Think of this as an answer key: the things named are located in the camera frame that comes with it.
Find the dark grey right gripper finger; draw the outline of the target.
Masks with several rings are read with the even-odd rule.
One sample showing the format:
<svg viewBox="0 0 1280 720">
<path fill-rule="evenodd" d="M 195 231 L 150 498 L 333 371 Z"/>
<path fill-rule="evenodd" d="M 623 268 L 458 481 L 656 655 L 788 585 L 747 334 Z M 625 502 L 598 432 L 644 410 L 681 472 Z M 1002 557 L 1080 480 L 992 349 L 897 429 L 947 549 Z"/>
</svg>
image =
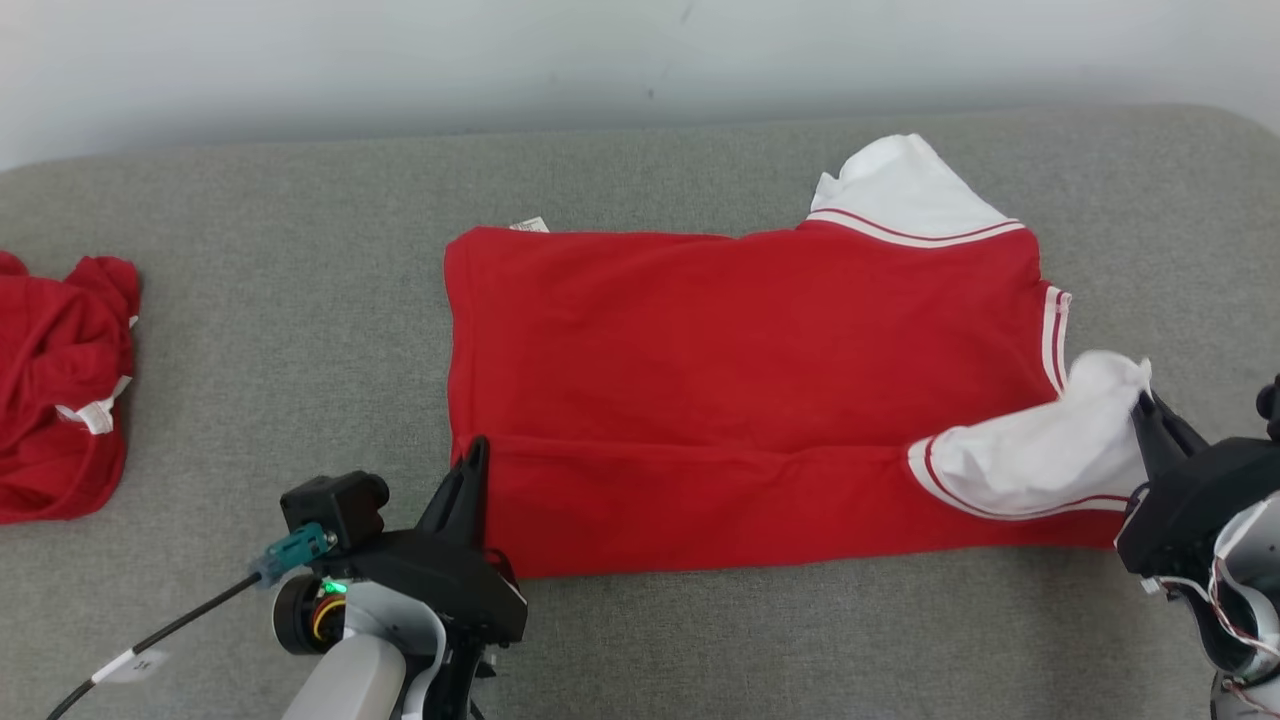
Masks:
<svg viewBox="0 0 1280 720">
<path fill-rule="evenodd" d="M 1152 482 L 1210 447 L 1156 392 L 1140 392 L 1133 409 L 1133 427 L 1146 475 Z"/>
</svg>

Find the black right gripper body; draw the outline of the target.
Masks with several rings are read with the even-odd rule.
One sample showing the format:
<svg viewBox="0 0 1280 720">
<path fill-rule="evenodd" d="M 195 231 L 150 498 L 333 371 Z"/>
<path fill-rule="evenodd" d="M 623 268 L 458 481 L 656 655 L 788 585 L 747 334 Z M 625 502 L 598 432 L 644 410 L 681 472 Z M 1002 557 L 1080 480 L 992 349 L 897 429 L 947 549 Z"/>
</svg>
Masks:
<svg viewBox="0 0 1280 720">
<path fill-rule="evenodd" d="M 1233 437 L 1210 445 L 1157 480 L 1117 537 L 1125 569 L 1140 577 L 1198 573 L 1220 530 L 1280 491 L 1280 443 Z"/>
</svg>

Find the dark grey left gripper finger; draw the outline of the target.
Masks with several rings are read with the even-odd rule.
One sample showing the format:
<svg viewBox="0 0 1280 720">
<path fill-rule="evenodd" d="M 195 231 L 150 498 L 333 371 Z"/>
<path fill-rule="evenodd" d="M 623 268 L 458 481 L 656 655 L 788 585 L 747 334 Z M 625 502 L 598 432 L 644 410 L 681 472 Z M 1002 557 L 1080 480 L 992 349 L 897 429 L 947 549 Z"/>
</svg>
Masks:
<svg viewBox="0 0 1280 720">
<path fill-rule="evenodd" d="M 415 529 L 451 544 L 484 550 L 489 460 L 488 438 L 474 437 L 444 475 Z"/>
</svg>

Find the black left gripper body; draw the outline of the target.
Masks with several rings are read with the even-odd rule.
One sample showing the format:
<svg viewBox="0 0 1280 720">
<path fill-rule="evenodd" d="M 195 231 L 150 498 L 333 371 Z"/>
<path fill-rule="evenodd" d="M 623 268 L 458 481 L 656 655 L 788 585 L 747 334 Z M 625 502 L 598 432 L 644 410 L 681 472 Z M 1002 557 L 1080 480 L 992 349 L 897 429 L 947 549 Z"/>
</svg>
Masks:
<svg viewBox="0 0 1280 720">
<path fill-rule="evenodd" d="M 424 530 L 385 532 L 340 555 L 338 575 L 421 601 L 485 644 L 524 639 L 529 603 L 481 550 Z"/>
</svg>

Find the red shirt with white sleeves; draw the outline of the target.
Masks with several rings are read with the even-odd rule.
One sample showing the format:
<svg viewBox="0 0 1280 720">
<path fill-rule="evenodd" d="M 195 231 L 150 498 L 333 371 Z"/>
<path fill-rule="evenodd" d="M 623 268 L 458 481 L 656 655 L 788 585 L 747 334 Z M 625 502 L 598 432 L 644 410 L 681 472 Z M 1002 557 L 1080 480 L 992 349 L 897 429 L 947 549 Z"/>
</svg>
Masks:
<svg viewBox="0 0 1280 720">
<path fill-rule="evenodd" d="M 797 225 L 479 227 L 445 249 L 457 452 L 522 578 L 1111 548 L 1151 368 L 1066 359 L 1036 236 L 919 135 L 822 176 Z"/>
</svg>

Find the red basketball shorts white stripes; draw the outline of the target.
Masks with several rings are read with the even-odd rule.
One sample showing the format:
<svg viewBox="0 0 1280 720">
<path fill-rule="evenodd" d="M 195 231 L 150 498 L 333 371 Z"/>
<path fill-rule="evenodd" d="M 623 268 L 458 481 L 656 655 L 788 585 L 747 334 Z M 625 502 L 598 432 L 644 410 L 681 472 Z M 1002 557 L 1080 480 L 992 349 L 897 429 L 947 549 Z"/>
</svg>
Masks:
<svg viewBox="0 0 1280 720">
<path fill-rule="evenodd" d="M 82 258 L 51 279 L 0 251 L 0 525 L 82 518 L 115 492 L 140 300 L 127 260 Z"/>
</svg>

